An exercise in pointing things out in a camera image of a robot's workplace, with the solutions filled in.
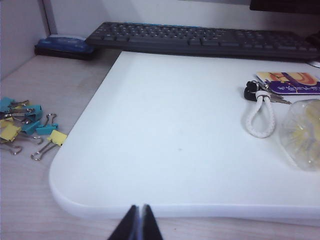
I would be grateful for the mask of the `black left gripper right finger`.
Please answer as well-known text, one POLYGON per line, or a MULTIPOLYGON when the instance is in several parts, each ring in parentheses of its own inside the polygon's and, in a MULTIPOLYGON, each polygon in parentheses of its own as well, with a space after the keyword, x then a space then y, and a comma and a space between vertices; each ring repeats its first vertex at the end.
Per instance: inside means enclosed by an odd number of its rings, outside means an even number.
POLYGON ((149 204, 142 208, 141 237, 143 240, 163 240, 156 218, 149 204))

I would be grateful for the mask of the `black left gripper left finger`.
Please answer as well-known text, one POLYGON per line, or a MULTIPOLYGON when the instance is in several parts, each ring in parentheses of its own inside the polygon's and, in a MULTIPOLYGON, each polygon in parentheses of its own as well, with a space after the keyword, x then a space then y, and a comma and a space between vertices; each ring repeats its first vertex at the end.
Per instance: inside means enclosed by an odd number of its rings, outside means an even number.
POLYGON ((108 240, 137 240, 140 223, 139 207, 132 205, 108 240))

